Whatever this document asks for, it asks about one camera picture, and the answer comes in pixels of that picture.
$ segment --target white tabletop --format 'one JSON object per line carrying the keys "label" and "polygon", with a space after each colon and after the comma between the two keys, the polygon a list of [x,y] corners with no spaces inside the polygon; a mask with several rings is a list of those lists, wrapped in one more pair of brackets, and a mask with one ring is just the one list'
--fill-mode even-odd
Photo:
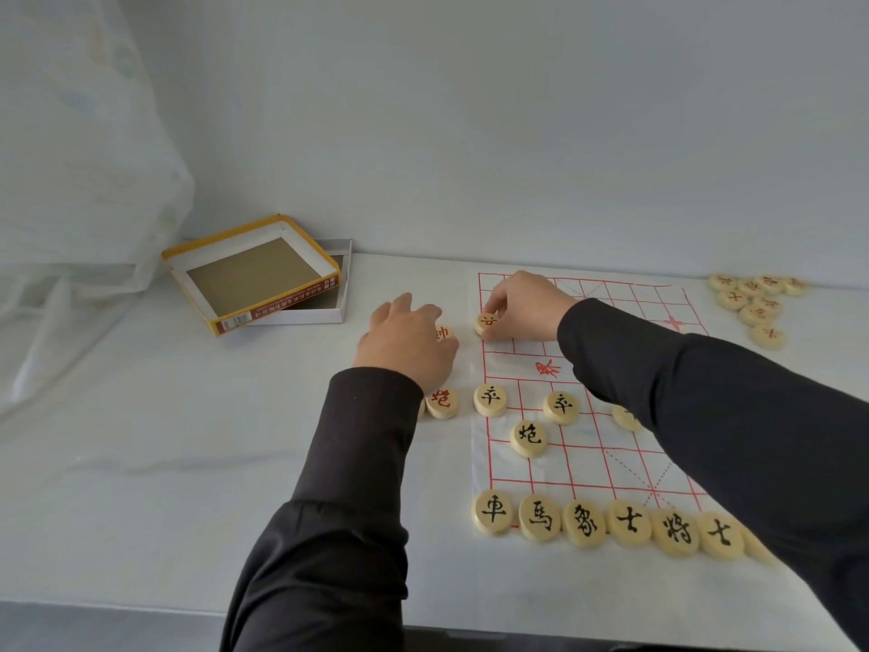
{"label": "white tabletop", "polygon": [[[251,545],[292,492],[329,378],[348,366],[376,305],[411,290],[442,306],[465,343],[452,382],[470,389],[468,275],[478,270],[511,268],[358,255],[344,324],[222,339],[160,280],[48,394],[0,424],[0,600],[225,611]],[[704,302],[710,333],[747,345],[702,282],[667,283]],[[780,361],[869,396],[858,323],[869,294],[814,290],[792,310]],[[481,537],[468,514],[472,410],[418,427],[407,458],[407,625],[853,649],[784,568]]]}

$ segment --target right hand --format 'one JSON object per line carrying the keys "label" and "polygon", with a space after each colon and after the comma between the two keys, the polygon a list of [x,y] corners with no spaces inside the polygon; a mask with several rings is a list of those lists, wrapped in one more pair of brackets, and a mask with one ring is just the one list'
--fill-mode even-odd
{"label": "right hand", "polygon": [[369,330],[359,340],[353,367],[369,366],[407,375],[430,394],[443,386],[453,370],[459,341],[438,341],[435,321],[440,307],[423,304],[410,310],[410,293],[384,302],[371,315]]}
{"label": "right hand", "polygon": [[500,318],[483,340],[557,340],[561,318],[574,304],[545,276],[519,270],[494,287],[483,313]]}

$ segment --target black sleeve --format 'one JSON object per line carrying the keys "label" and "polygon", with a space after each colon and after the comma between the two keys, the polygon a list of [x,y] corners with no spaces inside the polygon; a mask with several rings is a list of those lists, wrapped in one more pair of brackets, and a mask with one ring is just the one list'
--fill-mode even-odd
{"label": "black sleeve", "polygon": [[421,400],[390,370],[332,378],[293,498],[238,580],[223,652],[403,649],[401,479]]}
{"label": "black sleeve", "polygon": [[597,300],[567,312],[558,340],[592,394],[652,430],[869,649],[869,403]]}

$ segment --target barcode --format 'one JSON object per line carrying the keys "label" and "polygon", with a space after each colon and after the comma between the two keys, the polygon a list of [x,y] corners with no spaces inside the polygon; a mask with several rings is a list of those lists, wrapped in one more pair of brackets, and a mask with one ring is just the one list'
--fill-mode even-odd
{"label": "barcode", "polygon": [[229,318],[228,320],[223,321],[223,331],[228,332],[230,329],[235,329],[239,325],[244,325],[245,322],[250,322],[250,319],[253,316],[248,311],[247,313],[242,313],[240,316],[236,316],[234,318]]}

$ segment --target wrist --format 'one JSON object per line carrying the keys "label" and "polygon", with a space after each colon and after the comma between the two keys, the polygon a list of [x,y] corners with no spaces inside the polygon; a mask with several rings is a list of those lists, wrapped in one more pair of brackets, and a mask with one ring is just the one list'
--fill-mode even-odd
{"label": "wrist", "polygon": [[564,320],[564,316],[566,316],[568,311],[577,303],[578,302],[573,297],[565,295],[561,301],[553,306],[553,309],[549,314],[551,321],[549,327],[549,340],[558,340],[558,328],[561,321]]}

